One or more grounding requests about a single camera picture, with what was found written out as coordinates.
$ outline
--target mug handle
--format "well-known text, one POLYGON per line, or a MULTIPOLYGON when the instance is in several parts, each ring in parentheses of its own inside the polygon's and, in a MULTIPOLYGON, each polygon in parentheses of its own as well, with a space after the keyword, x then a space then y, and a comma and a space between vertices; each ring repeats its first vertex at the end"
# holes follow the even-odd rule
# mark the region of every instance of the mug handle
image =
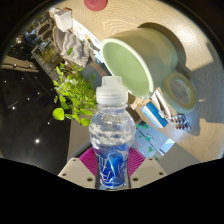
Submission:
POLYGON ((196 104, 196 93, 191 82, 181 73, 172 71, 164 80, 161 91, 168 104, 173 107, 177 112, 187 114, 190 113, 196 104), (189 95, 187 104, 183 104, 172 92, 170 83, 173 81, 180 82, 186 89, 189 95))

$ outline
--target dark floor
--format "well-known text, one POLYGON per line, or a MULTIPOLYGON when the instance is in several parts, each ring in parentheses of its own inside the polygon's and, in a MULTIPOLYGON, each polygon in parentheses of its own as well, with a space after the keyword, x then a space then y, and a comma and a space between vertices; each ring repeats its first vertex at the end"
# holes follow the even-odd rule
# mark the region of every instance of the dark floor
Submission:
MULTIPOLYGON (((24 49, 20 46, 9 55, 32 61, 24 49)), ((58 175, 67 162, 70 120, 52 117, 59 106, 54 103, 56 92, 49 76, 33 63, 39 73, 0 72, 0 157, 58 175)))

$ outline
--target white surface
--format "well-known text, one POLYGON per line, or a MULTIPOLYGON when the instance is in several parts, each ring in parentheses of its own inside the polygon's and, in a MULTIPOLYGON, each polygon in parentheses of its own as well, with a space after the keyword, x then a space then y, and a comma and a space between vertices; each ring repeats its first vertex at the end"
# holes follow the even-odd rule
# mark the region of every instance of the white surface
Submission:
POLYGON ((81 187, 95 189, 95 176, 78 158, 71 158, 62 171, 58 174, 58 176, 81 187))
POLYGON ((102 86, 96 88, 96 101, 99 104, 118 105, 128 102, 128 89, 119 76, 104 76, 102 86))
POLYGON ((140 188, 167 176, 163 168, 154 158, 146 158, 139 168, 131 175, 131 188, 140 188))
POLYGON ((61 10, 55 12, 55 20, 57 27, 62 31, 65 32, 66 30, 72 28, 72 11, 61 10))
POLYGON ((158 161, 158 163, 169 175, 188 166, 201 162, 196 157, 191 155, 188 151, 180 147, 178 144, 174 143, 174 145, 158 161))

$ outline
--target table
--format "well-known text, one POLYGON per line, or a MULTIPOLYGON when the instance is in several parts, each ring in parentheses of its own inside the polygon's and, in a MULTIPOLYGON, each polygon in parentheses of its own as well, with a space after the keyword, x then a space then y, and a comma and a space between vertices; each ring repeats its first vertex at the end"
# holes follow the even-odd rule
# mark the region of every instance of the table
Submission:
MULTIPOLYGON (((109 0, 106 8, 99 12, 87 9, 83 0, 68 0, 55 7, 71 8, 73 18, 100 41, 148 22, 171 38, 179 56, 178 68, 195 86, 197 103, 195 109, 185 116, 191 125, 190 131, 177 131, 170 125, 158 130, 201 162, 223 156, 223 65, 210 40, 188 17, 156 0, 109 0)), ((152 125, 139 107, 136 111, 152 125)))

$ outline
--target water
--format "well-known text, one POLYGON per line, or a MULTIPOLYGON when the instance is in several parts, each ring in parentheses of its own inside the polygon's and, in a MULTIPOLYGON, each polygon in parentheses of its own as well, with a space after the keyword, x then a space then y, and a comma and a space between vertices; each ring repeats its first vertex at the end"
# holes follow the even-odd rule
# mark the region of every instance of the water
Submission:
POLYGON ((89 126, 90 141, 97 156, 100 183, 116 189, 125 183, 130 147, 136 126, 125 109, 122 113, 97 112, 89 126))

